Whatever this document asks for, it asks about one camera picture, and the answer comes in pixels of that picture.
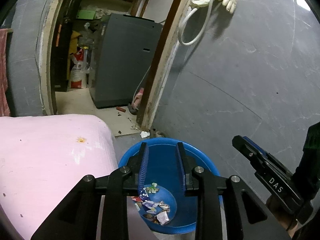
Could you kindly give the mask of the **person right hand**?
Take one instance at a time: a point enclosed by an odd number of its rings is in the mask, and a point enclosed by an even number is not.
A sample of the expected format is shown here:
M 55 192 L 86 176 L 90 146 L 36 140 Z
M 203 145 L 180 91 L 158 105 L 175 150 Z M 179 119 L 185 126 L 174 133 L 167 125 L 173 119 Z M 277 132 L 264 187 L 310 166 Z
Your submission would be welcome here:
M 293 238 L 298 229 L 298 220 L 293 218 L 286 207 L 274 196 L 269 196 L 266 201 L 267 208 L 276 217 L 279 224 L 287 231 L 289 236 Z

